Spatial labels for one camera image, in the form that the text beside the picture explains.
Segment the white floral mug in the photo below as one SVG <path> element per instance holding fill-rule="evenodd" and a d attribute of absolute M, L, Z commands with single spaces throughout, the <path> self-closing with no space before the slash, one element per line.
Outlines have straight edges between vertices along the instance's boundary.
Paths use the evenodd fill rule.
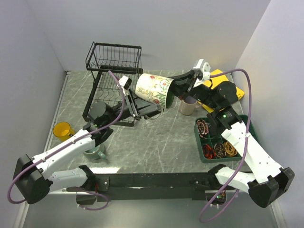
<path fill-rule="evenodd" d="M 173 92 L 170 91 L 172 85 L 172 78 L 147 73 L 140 75 L 136 83 L 135 94 L 139 98 L 161 107 L 159 116 L 153 118 L 146 114 L 145 118 L 156 120 L 162 116 L 165 110 L 170 109 L 175 98 Z"/>

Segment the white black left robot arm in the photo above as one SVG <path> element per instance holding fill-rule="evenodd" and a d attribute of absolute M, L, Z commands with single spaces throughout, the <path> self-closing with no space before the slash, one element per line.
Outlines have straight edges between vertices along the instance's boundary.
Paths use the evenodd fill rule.
<path fill-rule="evenodd" d="M 142 99 L 132 90 L 123 95 L 116 106 L 97 101 L 89 106 L 87 123 L 75 135 L 58 146 L 33 157 L 24 155 L 17 160 L 13 184 L 28 204 L 34 204 L 50 192 L 76 187 L 81 191 L 95 190 L 95 174 L 81 165 L 73 170 L 58 171 L 66 162 L 104 143 L 113 133 L 111 126 L 133 115 L 152 117 L 161 112 L 159 103 Z"/>

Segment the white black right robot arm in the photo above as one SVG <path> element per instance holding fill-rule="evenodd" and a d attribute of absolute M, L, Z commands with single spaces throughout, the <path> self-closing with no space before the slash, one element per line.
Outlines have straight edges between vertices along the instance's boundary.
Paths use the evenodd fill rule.
<path fill-rule="evenodd" d="M 216 87 L 205 86 L 199 80 L 201 73 L 191 70 L 183 75 L 174 76 L 170 91 L 176 97 L 192 97 L 213 108 L 207 115 L 210 129 L 221 135 L 237 150 L 251 169 L 251 174 L 240 172 L 240 168 L 232 170 L 225 165 L 218 165 L 210 170 L 209 186 L 219 189 L 231 186 L 247 192 L 260 207 L 266 208 L 289 189 L 295 173 L 291 168 L 283 168 L 271 158 L 249 132 L 250 120 L 245 123 L 234 111 L 232 104 L 238 101 L 236 85 L 223 81 Z"/>

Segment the pink mug lilac inside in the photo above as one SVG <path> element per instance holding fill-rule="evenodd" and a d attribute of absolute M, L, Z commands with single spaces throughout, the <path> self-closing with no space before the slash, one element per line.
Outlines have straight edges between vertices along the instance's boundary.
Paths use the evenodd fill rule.
<path fill-rule="evenodd" d="M 183 99 L 179 106 L 179 112 L 183 115 L 192 115 L 194 110 L 200 108 L 201 105 L 198 103 L 196 99 L 191 96 Z"/>

